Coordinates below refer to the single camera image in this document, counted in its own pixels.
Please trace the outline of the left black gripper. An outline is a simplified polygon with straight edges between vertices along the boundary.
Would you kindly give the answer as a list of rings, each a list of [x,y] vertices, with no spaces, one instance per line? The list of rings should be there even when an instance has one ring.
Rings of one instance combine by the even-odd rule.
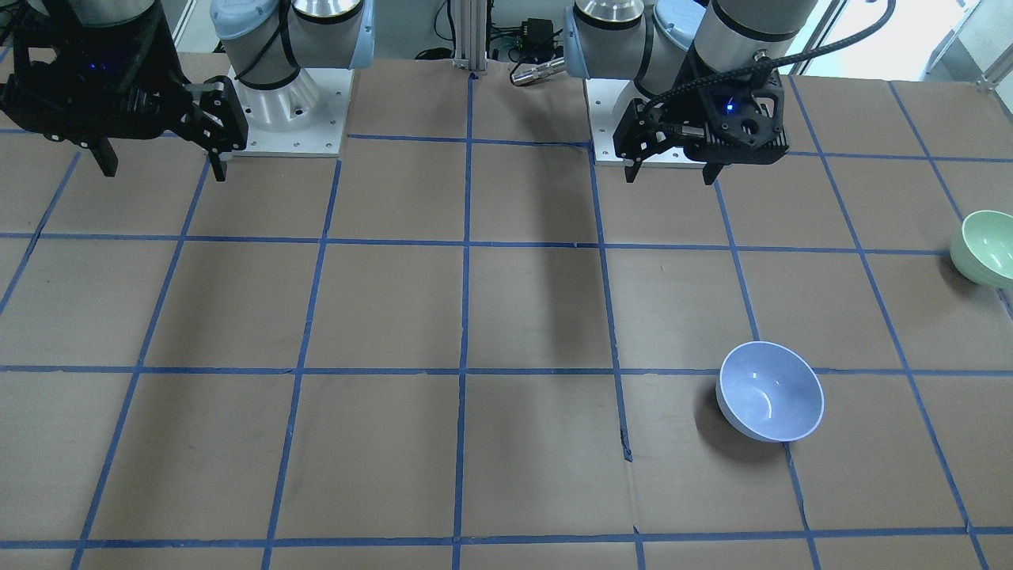
[[[634,97],[614,132],[614,151],[632,184],[648,158],[677,150],[704,163],[713,185],[729,165],[773,165],[790,150],[777,70],[690,88],[663,101]]]

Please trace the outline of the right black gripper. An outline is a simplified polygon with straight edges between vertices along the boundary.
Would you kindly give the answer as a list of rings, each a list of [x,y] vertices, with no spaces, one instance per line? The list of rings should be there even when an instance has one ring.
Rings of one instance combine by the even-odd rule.
[[[12,71],[2,112],[21,129],[87,148],[105,177],[112,139],[172,132],[209,153],[245,148],[249,126],[233,83],[193,81],[182,70],[159,1],[4,1],[2,38]],[[229,156],[210,154],[224,183]]]

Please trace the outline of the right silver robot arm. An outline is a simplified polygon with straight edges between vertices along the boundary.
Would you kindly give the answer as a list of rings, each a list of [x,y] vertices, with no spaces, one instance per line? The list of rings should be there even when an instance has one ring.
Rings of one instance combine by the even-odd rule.
[[[214,178],[249,144],[251,125],[297,127],[323,102],[312,69],[369,67],[370,1],[214,1],[231,75],[182,70],[159,1],[21,1],[9,19],[13,71],[2,111],[17,126],[89,151],[116,174],[113,139],[172,132],[207,152]]]

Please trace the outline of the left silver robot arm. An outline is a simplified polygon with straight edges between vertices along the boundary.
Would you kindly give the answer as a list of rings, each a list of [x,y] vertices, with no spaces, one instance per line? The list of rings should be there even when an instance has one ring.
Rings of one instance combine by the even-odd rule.
[[[629,87],[608,127],[628,183],[676,150],[703,166],[774,165],[790,140],[777,59],[814,1],[575,1],[562,36],[567,74]]]

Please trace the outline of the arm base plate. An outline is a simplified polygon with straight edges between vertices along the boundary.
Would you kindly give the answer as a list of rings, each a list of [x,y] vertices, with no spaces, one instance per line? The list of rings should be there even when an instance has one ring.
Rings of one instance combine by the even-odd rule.
[[[587,118],[593,135],[594,162],[597,165],[623,167],[624,159],[616,154],[613,134],[629,101],[640,97],[630,80],[589,78],[585,80]],[[674,147],[645,160],[643,167],[654,169],[703,169],[704,163],[688,159],[683,149]]]
[[[239,156],[339,158],[350,109],[354,70],[303,69],[289,84],[271,90],[236,82],[249,123]]]

